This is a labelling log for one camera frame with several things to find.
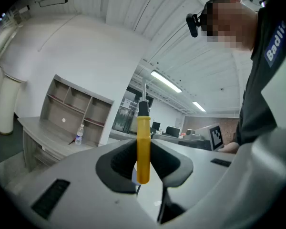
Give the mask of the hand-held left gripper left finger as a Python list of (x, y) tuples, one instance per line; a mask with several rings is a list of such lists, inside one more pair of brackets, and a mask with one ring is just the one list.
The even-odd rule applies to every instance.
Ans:
[[(98, 178), (98, 158), (116, 144), (72, 154), (46, 169), (16, 196), (18, 208), (43, 229), (155, 229), (157, 224), (142, 209), (135, 194), (112, 192)], [(70, 184), (47, 219), (32, 205), (57, 179)]]

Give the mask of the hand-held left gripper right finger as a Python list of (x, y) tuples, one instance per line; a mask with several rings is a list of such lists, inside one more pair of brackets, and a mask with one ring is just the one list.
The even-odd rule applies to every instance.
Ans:
[(217, 165), (211, 160), (217, 158), (225, 161), (233, 161), (235, 155), (217, 151), (206, 151), (186, 146), (177, 145), (164, 140), (155, 140), (156, 144), (162, 144), (169, 151), (182, 154), (193, 163), (193, 172), (179, 187), (168, 188), (168, 194), (173, 203), (184, 209), (190, 209), (210, 192), (224, 175), (227, 167)]

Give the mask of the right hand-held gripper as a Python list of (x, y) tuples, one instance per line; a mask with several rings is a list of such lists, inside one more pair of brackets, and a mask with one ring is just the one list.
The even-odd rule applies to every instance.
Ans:
[(195, 130), (196, 135), (200, 135), (204, 142), (204, 150), (216, 151), (224, 147), (224, 140), (219, 124), (209, 125)]

